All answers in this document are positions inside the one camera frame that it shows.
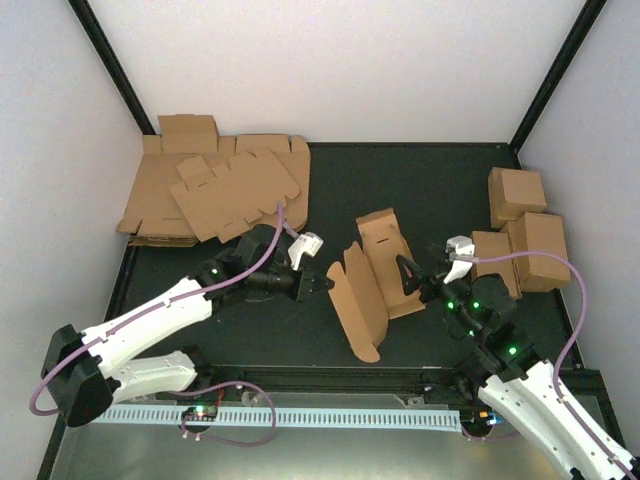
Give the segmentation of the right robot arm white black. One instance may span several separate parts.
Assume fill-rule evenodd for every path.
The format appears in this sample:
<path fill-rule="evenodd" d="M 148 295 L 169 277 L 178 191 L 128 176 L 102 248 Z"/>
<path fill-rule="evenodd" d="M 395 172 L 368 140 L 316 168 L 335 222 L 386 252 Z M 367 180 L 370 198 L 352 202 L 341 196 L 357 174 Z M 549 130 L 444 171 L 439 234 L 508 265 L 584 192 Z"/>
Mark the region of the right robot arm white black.
<path fill-rule="evenodd" d="M 607 433 L 560 379 L 562 363 L 542 358 L 515 322 L 516 302 L 497 273 L 465 277 L 480 264 L 468 237 L 448 240 L 448 272 L 429 274 L 395 259 L 403 292 L 442 304 L 473 348 L 454 369 L 457 396 L 482 402 L 544 453 L 567 479 L 636 479 L 639 459 Z"/>

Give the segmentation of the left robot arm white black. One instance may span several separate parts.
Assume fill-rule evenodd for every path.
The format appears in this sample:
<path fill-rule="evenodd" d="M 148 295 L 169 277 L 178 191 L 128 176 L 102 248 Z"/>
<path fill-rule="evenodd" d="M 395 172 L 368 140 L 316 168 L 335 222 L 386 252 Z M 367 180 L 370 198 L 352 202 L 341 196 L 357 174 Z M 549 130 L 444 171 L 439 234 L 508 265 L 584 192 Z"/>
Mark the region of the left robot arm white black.
<path fill-rule="evenodd" d="M 252 294 L 304 302 L 332 288 L 332 280 L 305 264 L 322 245 L 315 233 L 288 235 L 282 227 L 254 227 L 235 246 L 141 306 L 82 331 L 72 325 L 56 330 L 38 389 L 49 392 L 53 414 L 69 427 L 84 426 L 112 405 L 135 397 L 164 392 L 207 397 L 215 376 L 197 362 L 194 351 L 152 358 L 143 357 L 143 352 Z"/>

